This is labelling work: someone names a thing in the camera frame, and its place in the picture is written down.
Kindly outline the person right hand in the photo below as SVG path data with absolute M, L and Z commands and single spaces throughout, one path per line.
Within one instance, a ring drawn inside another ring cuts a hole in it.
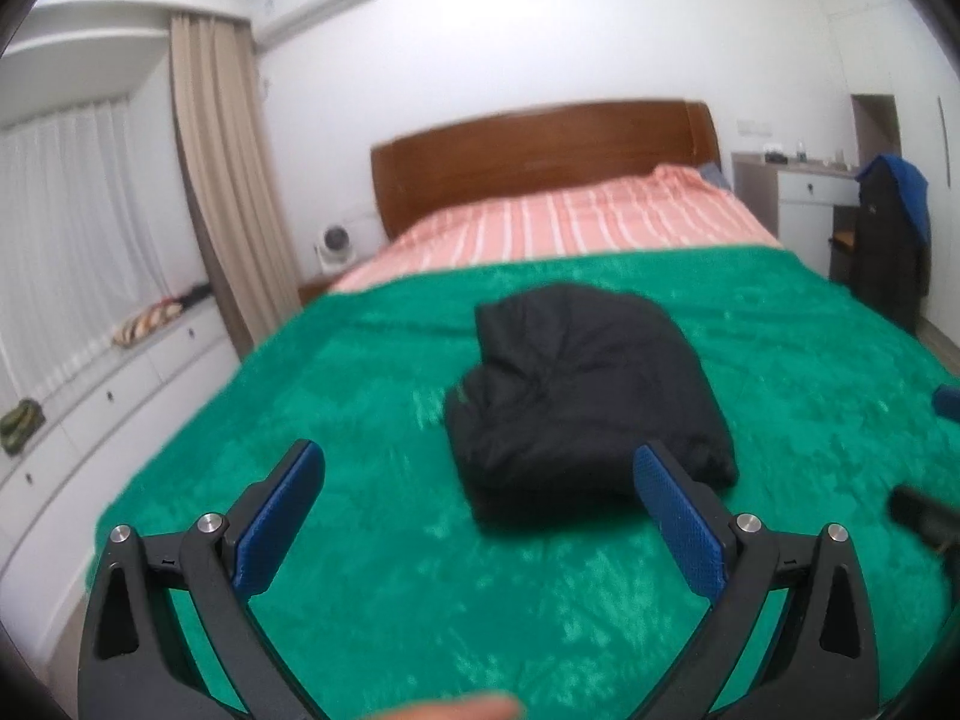
M 519 720 L 523 704 L 504 692 L 480 692 L 455 699 L 425 700 L 368 715 L 368 720 Z

